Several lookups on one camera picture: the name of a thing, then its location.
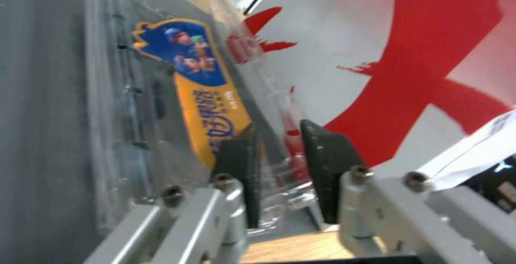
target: red and white packaging film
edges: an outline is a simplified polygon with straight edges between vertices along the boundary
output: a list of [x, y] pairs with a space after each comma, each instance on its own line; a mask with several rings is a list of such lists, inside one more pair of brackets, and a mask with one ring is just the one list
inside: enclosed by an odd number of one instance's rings
[[449, 187], [516, 152], [514, 1], [262, 0], [246, 23], [278, 88], [378, 176]]

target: plastic package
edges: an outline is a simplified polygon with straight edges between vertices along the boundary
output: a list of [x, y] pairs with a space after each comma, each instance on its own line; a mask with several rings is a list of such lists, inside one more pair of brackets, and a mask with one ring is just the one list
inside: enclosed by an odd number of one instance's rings
[[[133, 47], [138, 23], [171, 18], [200, 21], [211, 29], [210, 47], [218, 50], [217, 61], [226, 66], [265, 147], [260, 225], [249, 233], [275, 229], [285, 196], [304, 198], [309, 179], [293, 173], [298, 166], [298, 173], [306, 174], [306, 166], [292, 165], [293, 152], [285, 148], [291, 141], [298, 149], [300, 142], [285, 136], [293, 109], [289, 95], [275, 89], [273, 76], [263, 68], [260, 46], [227, 0], [87, 0], [86, 17], [92, 161], [101, 229], [110, 231], [136, 203], [155, 203], [168, 185], [188, 193], [206, 186], [210, 178], [210, 167], [192, 149], [191, 130], [185, 124], [191, 110], [182, 104], [173, 80], [179, 75], [177, 66], [147, 58]], [[246, 63], [238, 64], [237, 57]], [[296, 130], [289, 130], [294, 137], [299, 135]]]

